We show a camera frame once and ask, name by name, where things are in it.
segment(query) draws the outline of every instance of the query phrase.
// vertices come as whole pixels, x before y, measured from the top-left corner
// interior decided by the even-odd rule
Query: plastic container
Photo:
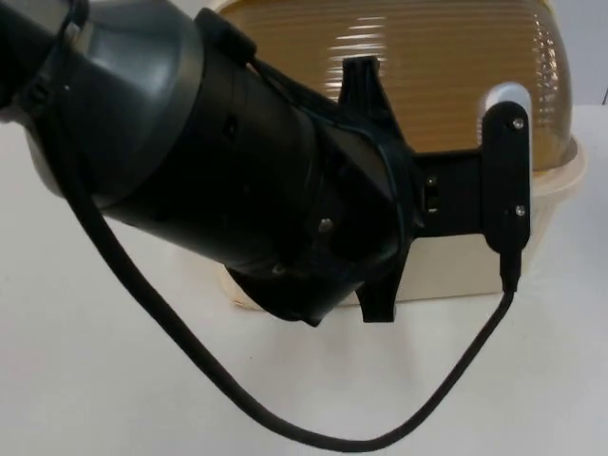
[[[572,140],[570,73],[560,33],[542,0],[236,0],[220,13],[251,36],[258,56],[336,98],[341,62],[376,55],[408,143],[429,154],[477,144],[478,103],[517,82],[533,101],[533,235],[530,264],[558,205],[578,188],[586,155]],[[256,305],[219,269],[237,304]],[[398,301],[501,290],[499,259],[481,236],[419,239]],[[346,303],[355,304],[350,296]]]
[[[505,82],[530,92],[534,170],[569,155],[570,71],[541,0],[237,0],[219,12],[257,56],[336,99],[347,57],[375,55],[397,121],[417,153],[477,146],[478,102]]]
[[[587,169],[587,155],[574,140],[574,159],[565,166],[534,179],[532,238],[523,256],[524,272],[529,267],[542,238],[561,202],[575,194]],[[223,267],[219,279],[224,292],[239,306],[257,309]],[[489,295],[502,289],[499,258],[482,236],[418,239],[412,245],[397,300],[432,299],[463,295]],[[358,304],[351,295],[345,304]]]

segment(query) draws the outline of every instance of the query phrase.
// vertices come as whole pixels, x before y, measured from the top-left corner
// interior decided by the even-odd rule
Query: ribbed plastic cover
[[[222,14],[258,56],[337,98],[342,60],[376,55],[419,153],[477,146],[479,101],[517,82],[534,103],[534,168],[570,157],[572,96],[555,19],[540,0],[239,0]]]

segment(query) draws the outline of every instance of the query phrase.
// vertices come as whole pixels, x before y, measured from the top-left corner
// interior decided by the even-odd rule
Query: black cord
[[[46,134],[63,135],[67,142],[61,143],[69,143],[67,133],[61,124],[50,117],[40,118],[37,128],[42,136],[46,136]],[[51,148],[46,150],[49,167],[76,218],[114,275],[190,360],[240,410],[270,431],[301,444],[345,453],[369,452],[389,447],[412,433],[424,423],[462,377],[484,343],[503,320],[513,302],[514,293],[505,293],[496,312],[491,315],[446,380],[400,427],[380,437],[362,441],[344,440],[308,431],[288,423],[263,407],[237,383],[213,354],[196,338],[169,304],[145,279],[110,230],[80,181],[74,152],[68,148],[52,148],[54,143],[57,142],[50,142]]]

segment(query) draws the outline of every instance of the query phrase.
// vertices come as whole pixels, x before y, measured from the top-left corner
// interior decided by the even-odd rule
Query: bolt
[[[283,266],[281,263],[277,263],[273,268],[273,274],[275,276],[282,276],[285,274],[286,271],[287,270],[285,269],[285,266]]]
[[[525,122],[523,121],[523,119],[518,118],[513,121],[513,126],[516,130],[521,130],[525,127]]]
[[[329,233],[333,229],[331,218],[323,218],[319,223],[319,233]]]

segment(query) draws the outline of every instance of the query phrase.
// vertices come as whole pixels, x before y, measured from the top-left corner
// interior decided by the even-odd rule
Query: white table
[[[590,156],[516,303],[431,418],[383,454],[600,455],[608,447],[608,108],[580,107]],[[242,415],[121,288],[0,128],[0,454],[309,455]],[[338,310],[314,330],[235,309],[205,260],[117,231],[158,289],[262,403],[343,437],[401,423],[498,297],[412,303],[397,323]]]

